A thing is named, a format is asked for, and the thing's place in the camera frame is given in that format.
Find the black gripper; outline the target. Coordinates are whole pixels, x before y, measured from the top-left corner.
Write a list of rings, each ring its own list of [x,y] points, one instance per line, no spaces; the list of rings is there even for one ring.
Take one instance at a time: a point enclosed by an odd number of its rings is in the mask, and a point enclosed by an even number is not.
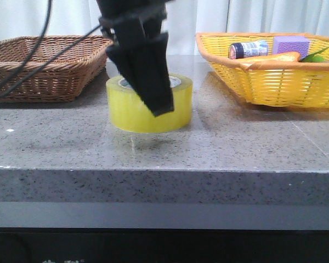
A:
[[[107,55],[155,117],[174,111],[166,60],[168,33],[161,32],[166,3],[97,1],[100,25],[113,27],[115,33]]]

